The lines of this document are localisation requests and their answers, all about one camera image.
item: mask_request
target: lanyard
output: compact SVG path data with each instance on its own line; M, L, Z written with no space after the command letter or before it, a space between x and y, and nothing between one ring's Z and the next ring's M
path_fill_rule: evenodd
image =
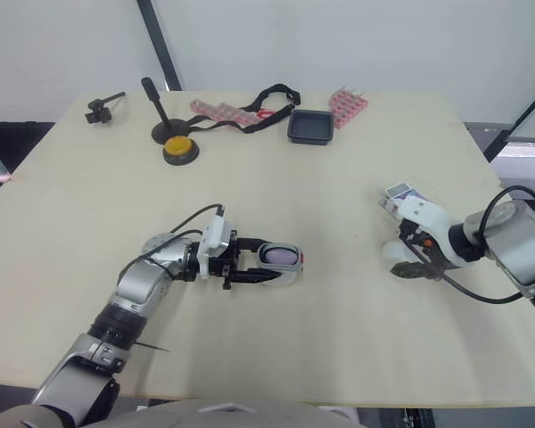
M263 119L261 122L258 122L253 125L249 125L248 127L242 127L239 123L236 123L233 120L221 120L220 122L216 122L211 127L200 128L200 127L195 127L194 125L204 120L212 120L212 119L209 118L208 116L198 115L186 121L186 123L189 125L188 130L189 132L208 131L210 129L220 128L220 127L228 125L230 127L240 129L242 132L244 132L244 134L251 134L256 131L260 131L261 129L267 128L279 122L280 120L285 119L287 116L289 116L292 113L292 110L295 108L295 106L301 104L300 93L290 89L288 86L282 83L278 83L276 85L273 85L261 91L259 95L256 97L256 99L253 101L253 103L251 103L250 105L241 107L241 110L244 110L244 111L258 112L259 109L261 109L261 104L264 102L264 100L268 98L271 94L274 94L277 92L284 93L285 96L287 97L287 100L289 101L289 104L283 107L283 109L276 111L271 116Z

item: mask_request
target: pink item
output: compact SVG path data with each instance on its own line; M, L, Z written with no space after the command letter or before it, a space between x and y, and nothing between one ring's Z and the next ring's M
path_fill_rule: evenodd
M334 117L337 129L344 127L347 122L361 113L368 101L360 95L354 95L342 87L329 98L329 107Z
M254 113L250 113L241 109L237 109L230 104L222 103L218 107L214 107L204 101L194 100L190 103L190 108L196 114L208 116L215 121L232 120L245 127L261 122L261 119Z

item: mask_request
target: black cable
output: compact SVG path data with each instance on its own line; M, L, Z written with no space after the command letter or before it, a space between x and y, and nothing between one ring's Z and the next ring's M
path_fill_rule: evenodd
M452 287L454 287L456 290L458 290L459 292L462 292L468 297L471 297L472 299L476 299L476 300L482 301L484 303L489 303L492 305L503 305L505 303L509 303L509 302L522 298L522 295L520 292L517 292L516 294L512 294L511 296L505 297L503 299L491 299L489 297L484 297L479 294L476 294L475 292L468 290L467 288L460 285L458 282L456 282L455 280L453 280L452 278L444 274L441 270L439 270L436 266L434 266L424 255L422 255L422 253L419 250L414 248L414 246L411 243L409 243L406 240L403 240L402 242L414 253L415 256L417 256L420 259L420 261L422 261L429 269L431 269L439 278L443 279Z
M146 257L146 256L141 256L141 258L143 260L146 260L148 261L149 263L151 263L152 265L155 265L155 266L158 266L159 268L161 268L162 270L164 270L167 275L169 276L169 278L174 281L175 280L175 276L172 274L172 272L169 271L169 268L164 266L164 265L161 265L161 263L159 263L157 260L153 260L151 259L150 257Z
M211 210L212 208L216 208L217 215L219 215L220 217L224 216L224 205L222 205L221 203L213 203L211 205L208 205L207 207L202 208L201 210L197 210L192 216L190 216L185 221L183 221L178 226L176 226L174 229L172 229L170 233L174 234L182 226L186 225L188 222L192 221L194 218L200 216L204 211Z
M185 230L184 232L178 234L178 235L174 235L172 238L168 239L167 241L165 241L164 243L162 243L161 245L158 245L156 247L154 247L152 250L150 251L147 251L146 253L144 254L141 254L140 256L137 256L135 257L134 259L132 259L131 261L129 261L127 263L127 265L121 269L121 271L119 272L119 277L117 279L117 284L120 283L121 279L123 278L123 276L125 275L125 273L131 268L131 266L133 266L135 263L137 263L137 261L139 260L142 260L142 259L145 259L147 261L150 261L151 263L157 265L157 266L160 266L161 268L164 268L165 270L167 270L167 273L169 275L170 272L168 269L166 269L164 266L160 265L159 263L155 262L153 259L150 259L149 256L152 256L155 252L159 252L160 250L162 250L164 247L168 246L169 244L173 243L174 241L176 241L177 239L180 239L182 238L183 236L185 235L189 235L189 234L200 234L202 235L202 230L198 230L198 229L190 229L190 230Z
M535 200L535 191L524 185L510 185L509 187L506 187L501 192L499 192L496 197L491 200L490 204L488 205L488 208L485 209L485 211L483 212L483 216L481 217L480 228L478 229L478 239L480 240L480 243L483 245L484 248L488 248L488 244L485 241L485 228L488 225L488 220L490 219L491 212L493 211L493 209L498 204L501 198L503 198L506 194L513 192L514 190L521 190L522 192L526 192Z

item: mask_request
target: yellow button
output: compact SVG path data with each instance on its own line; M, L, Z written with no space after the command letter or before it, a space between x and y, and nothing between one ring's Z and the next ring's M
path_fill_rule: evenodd
M193 146L193 142L187 136L173 136L164 144L164 151L170 156L182 156L187 154Z

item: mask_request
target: table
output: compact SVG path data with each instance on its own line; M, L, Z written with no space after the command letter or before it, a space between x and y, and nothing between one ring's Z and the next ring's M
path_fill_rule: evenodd
M324 109L328 96L303 94L301 108ZM397 235L378 204L384 188L406 181L464 218L485 208L497 177L441 96L367 97L328 146L287 142L286 123L248 136L221 128L193 134L201 154L183 167L151 140L158 118L144 94L122 99L109 126L86 124L94 96L78 100L0 190L0 383L38 386L146 239L223 202L239 235L300 245L304 272L284 288L174 283L141 337L169 352L135 347L119 376L125 394L535 405L527 300L484 305L395 278L380 257ZM253 95L162 95L184 119L194 98L245 105ZM451 275L490 296L514 290L487 260Z

